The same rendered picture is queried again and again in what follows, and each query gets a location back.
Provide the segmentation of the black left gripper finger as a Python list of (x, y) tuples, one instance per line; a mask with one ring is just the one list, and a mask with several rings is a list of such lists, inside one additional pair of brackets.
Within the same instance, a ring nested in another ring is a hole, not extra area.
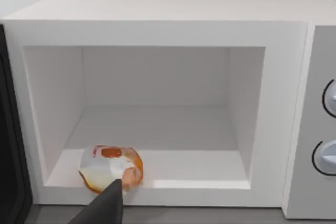
[(116, 179), (68, 224), (122, 224), (123, 191)]

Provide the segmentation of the orange and white bottle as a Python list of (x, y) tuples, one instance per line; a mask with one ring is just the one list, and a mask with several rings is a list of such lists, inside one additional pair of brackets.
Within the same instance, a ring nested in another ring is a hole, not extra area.
[(118, 179), (127, 192), (142, 184), (143, 161), (131, 147), (96, 145), (84, 149), (78, 173), (86, 187), (96, 194)]

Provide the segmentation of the black microwave door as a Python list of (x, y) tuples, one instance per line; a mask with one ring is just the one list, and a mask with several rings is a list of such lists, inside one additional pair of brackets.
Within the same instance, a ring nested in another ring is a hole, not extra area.
[(0, 23), (0, 224), (25, 224), (32, 205), (5, 29)]

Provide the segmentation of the pale microwave oven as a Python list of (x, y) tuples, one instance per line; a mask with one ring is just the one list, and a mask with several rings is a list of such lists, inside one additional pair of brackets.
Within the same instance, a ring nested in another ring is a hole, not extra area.
[(33, 202), (87, 205), (85, 148), (131, 147), (129, 206), (336, 219), (336, 0), (41, 0), (4, 25)]

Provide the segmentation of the pale grey microwave knob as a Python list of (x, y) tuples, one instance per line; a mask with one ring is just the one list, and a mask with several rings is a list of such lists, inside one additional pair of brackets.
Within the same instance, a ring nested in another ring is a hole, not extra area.
[(322, 106), (325, 112), (336, 119), (336, 81), (330, 80), (322, 93)]
[(319, 174), (336, 177), (336, 140), (320, 141), (312, 151), (311, 163)]

